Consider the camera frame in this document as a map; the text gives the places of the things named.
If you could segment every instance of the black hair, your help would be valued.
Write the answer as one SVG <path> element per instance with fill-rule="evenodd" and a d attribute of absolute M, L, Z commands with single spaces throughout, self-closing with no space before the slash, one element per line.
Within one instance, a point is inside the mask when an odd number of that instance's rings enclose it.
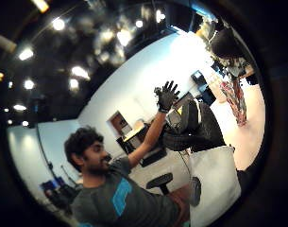
<path fill-rule="evenodd" d="M 231 28 L 224 28 L 212 39 L 211 50 L 221 59 L 242 58 L 244 55 L 239 45 Z"/>
<path fill-rule="evenodd" d="M 92 145 L 95 141 L 103 143 L 104 137 L 99 134 L 95 128 L 86 126 L 84 128 L 79 128 L 75 133 L 70 134 L 69 138 L 66 140 L 65 154 L 67 161 L 80 172 L 80 167 L 72 159 L 72 154 L 78 156 L 82 155 L 86 148 Z"/>

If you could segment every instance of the beard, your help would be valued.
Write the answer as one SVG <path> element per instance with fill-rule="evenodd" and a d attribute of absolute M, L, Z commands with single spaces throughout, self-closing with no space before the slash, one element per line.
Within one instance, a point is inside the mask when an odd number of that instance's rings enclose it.
<path fill-rule="evenodd" d="M 106 175 L 109 172 L 109 160 L 110 157 L 105 157 L 102 160 L 100 160 L 99 165 L 91 165 L 88 166 L 88 172 L 94 176 L 102 176 Z"/>

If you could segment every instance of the man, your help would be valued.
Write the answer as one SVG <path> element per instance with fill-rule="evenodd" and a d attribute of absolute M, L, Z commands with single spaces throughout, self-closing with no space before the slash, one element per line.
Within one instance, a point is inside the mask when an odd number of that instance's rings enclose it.
<path fill-rule="evenodd" d="M 128 174 L 159 139 L 163 122 L 178 99 L 177 85 L 166 82 L 156 89 L 159 111 L 144 141 L 128 157 L 109 165 L 103 137 L 93 128 L 81 128 L 65 142 L 68 161 L 83 175 L 84 188 L 72 204 L 80 226 L 176 227 L 184 219 L 182 195 L 162 196 L 147 192 Z"/>

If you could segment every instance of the blue graphic on shirt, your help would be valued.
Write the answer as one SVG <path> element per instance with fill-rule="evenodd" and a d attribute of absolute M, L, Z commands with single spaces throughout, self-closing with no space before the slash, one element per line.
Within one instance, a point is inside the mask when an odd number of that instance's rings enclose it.
<path fill-rule="evenodd" d="M 93 226 L 91 224 L 89 224 L 89 223 L 79 223 L 77 225 L 77 227 L 93 227 Z"/>
<path fill-rule="evenodd" d="M 130 193 L 131 191 L 132 186 L 130 183 L 125 178 L 122 178 L 122 181 L 118 184 L 118 187 L 112 198 L 112 202 L 118 217 L 123 214 L 126 208 L 127 193 Z"/>

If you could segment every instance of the white wall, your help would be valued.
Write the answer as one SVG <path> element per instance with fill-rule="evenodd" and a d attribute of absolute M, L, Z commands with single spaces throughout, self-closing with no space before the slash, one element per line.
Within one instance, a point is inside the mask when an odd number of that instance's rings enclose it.
<path fill-rule="evenodd" d="M 90 125 L 105 137 L 106 150 L 114 157 L 123 150 L 107 121 L 119 111 L 132 127 L 136 120 L 149 120 L 157 112 L 154 88 L 174 80 L 181 91 L 197 94 L 190 75 L 205 67 L 204 44 L 194 34 L 173 34 L 149 45 L 118 68 L 94 93 L 78 121 Z"/>
<path fill-rule="evenodd" d="M 68 174 L 77 179 L 76 170 L 66 161 L 63 143 L 69 134 L 79 127 L 77 120 L 39 124 L 42 146 L 49 161 L 53 163 L 57 176 L 69 183 L 60 165 L 64 165 Z M 36 199 L 45 200 L 39 188 L 43 182 L 52 179 L 40 152 L 38 137 L 35 129 L 22 126 L 8 128 L 8 143 L 13 161 L 26 186 Z"/>

